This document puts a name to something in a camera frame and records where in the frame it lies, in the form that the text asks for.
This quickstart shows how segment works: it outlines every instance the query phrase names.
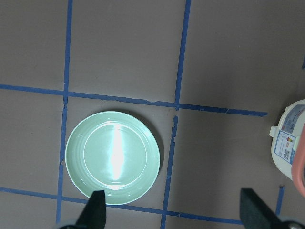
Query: white container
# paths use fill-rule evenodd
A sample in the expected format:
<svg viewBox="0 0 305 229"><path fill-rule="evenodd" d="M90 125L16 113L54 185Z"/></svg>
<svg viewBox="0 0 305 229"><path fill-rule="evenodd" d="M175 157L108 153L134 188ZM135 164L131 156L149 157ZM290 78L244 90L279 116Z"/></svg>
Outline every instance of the white container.
<svg viewBox="0 0 305 229"><path fill-rule="evenodd" d="M271 154L279 170L293 180L295 187L305 197L305 100L285 109L278 126L272 126Z"/></svg>

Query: round plate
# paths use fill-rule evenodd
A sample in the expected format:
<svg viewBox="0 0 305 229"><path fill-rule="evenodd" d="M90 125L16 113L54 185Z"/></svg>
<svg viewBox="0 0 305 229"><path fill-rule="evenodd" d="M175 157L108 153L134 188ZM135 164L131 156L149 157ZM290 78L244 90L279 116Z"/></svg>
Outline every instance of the round plate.
<svg viewBox="0 0 305 229"><path fill-rule="evenodd" d="M155 182L159 148L150 130L121 112L91 115L72 131L66 146L66 166L74 185L87 197L105 190L106 203L130 203Z"/></svg>

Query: pink handle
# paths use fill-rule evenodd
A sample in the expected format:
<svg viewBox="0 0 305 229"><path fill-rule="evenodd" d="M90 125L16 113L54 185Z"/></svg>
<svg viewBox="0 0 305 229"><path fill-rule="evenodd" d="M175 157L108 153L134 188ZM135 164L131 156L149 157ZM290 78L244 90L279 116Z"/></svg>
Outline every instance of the pink handle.
<svg viewBox="0 0 305 229"><path fill-rule="evenodd" d="M305 197L304 165L305 165L305 124L303 126L299 145L297 147L291 168L292 180L295 184L295 187Z"/></svg>

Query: label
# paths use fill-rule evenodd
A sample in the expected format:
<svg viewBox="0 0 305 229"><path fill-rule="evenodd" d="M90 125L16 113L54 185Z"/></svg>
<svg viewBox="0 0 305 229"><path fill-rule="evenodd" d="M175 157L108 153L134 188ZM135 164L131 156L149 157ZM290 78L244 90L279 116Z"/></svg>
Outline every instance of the label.
<svg viewBox="0 0 305 229"><path fill-rule="evenodd" d="M293 150L294 144L295 137L280 130L277 136L274 152L282 159L292 164L295 156L295 151Z"/></svg>
<svg viewBox="0 0 305 229"><path fill-rule="evenodd" d="M302 104L298 104L292 108L283 123L282 130L292 133L295 128L295 124L303 111L305 111L305 105Z"/></svg>

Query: qr code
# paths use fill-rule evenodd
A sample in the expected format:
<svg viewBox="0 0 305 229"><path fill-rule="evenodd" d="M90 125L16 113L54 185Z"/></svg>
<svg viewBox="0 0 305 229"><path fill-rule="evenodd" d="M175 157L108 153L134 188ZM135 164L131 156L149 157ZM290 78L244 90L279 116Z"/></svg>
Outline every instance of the qr code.
<svg viewBox="0 0 305 229"><path fill-rule="evenodd" d="M289 154L290 154L290 151L285 149L284 158L285 158L286 160L289 159Z"/></svg>

